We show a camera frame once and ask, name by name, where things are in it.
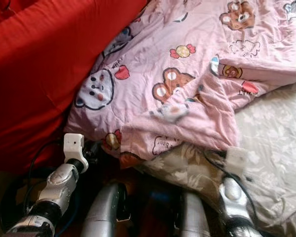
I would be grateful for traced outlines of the silver robot left leg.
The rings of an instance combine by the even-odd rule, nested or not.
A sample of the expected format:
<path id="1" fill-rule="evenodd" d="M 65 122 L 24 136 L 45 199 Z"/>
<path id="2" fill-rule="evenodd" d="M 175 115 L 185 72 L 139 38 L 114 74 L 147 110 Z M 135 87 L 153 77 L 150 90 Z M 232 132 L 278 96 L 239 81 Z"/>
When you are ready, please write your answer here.
<path id="1" fill-rule="evenodd" d="M 131 217 L 125 201 L 126 187 L 122 183 L 102 187 L 83 221 L 80 237 L 115 237 L 117 223 Z"/>

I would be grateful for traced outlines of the silver robot leg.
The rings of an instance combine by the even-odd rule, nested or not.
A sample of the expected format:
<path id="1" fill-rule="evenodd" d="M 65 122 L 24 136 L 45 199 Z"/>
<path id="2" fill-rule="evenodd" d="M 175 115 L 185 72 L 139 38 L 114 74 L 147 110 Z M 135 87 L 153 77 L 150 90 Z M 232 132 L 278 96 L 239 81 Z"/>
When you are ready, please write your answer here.
<path id="1" fill-rule="evenodd" d="M 196 194 L 183 192 L 177 237 L 211 237 L 203 201 Z"/>
<path id="2" fill-rule="evenodd" d="M 115 237 L 117 223 L 131 217 L 125 201 L 126 187 L 122 183 L 102 187 L 83 221 L 80 237 Z"/>

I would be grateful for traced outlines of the red cushion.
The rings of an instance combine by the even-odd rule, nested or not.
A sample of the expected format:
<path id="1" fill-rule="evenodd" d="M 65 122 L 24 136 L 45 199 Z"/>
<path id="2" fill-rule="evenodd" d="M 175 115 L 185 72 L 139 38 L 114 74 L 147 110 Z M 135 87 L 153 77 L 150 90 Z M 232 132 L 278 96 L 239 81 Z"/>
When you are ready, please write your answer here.
<path id="1" fill-rule="evenodd" d="M 96 58 L 150 0 L 51 0 L 0 41 L 0 171 L 62 161 L 50 142 Z"/>
<path id="2" fill-rule="evenodd" d="M 51 0 L 0 0 L 0 41 L 39 20 Z"/>

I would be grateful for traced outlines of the black round bin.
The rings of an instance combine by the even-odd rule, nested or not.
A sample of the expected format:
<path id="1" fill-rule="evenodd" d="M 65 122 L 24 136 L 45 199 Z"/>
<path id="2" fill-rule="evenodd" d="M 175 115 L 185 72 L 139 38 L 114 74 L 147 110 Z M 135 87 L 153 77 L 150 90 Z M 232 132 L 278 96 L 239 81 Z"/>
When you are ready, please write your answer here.
<path id="1" fill-rule="evenodd" d="M 70 205 L 75 176 L 60 180 L 51 169 L 33 171 L 14 180 L 0 201 L 2 237 L 55 237 L 56 226 Z"/>

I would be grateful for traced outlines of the silver robot right leg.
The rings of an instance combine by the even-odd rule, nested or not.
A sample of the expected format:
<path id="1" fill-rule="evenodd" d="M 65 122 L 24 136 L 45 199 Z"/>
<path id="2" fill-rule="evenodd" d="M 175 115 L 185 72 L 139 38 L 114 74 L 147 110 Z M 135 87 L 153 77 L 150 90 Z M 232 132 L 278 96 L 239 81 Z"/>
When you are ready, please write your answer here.
<path id="1" fill-rule="evenodd" d="M 211 237 L 203 201 L 196 194 L 183 192 L 177 237 Z"/>

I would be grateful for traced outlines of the pink cartoon bear blanket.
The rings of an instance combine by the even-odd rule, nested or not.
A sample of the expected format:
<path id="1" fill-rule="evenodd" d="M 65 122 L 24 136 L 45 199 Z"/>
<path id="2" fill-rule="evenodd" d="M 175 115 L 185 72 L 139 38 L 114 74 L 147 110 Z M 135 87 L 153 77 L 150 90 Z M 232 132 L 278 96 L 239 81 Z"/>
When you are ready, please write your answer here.
<path id="1" fill-rule="evenodd" d="M 238 146 L 235 113 L 296 82 L 296 0 L 151 0 L 98 57 L 65 131 L 131 167 Z"/>

